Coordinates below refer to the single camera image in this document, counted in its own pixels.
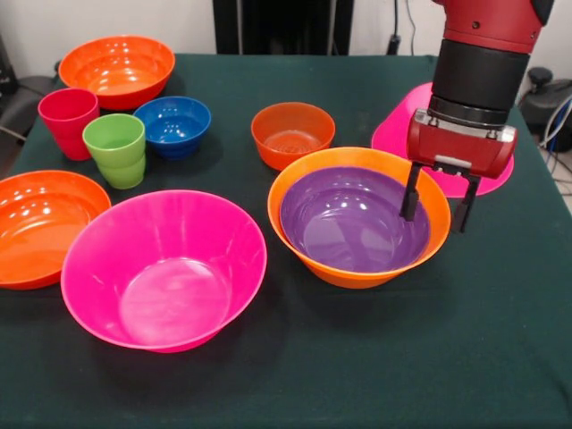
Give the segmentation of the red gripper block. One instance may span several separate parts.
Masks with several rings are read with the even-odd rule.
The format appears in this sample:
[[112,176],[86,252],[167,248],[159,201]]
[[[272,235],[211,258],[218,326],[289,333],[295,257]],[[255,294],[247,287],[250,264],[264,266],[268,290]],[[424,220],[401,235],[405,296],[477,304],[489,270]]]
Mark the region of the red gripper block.
[[507,167],[517,145],[517,129],[505,126],[497,132],[495,139],[484,136],[446,130],[411,120],[408,126],[407,154],[413,161],[406,184],[400,216],[407,222],[415,217],[419,199],[416,184],[421,164],[435,167],[437,164],[450,165],[457,177],[467,182],[467,189],[451,217],[450,230],[463,233],[467,227],[472,206],[481,181],[480,177],[496,179]]

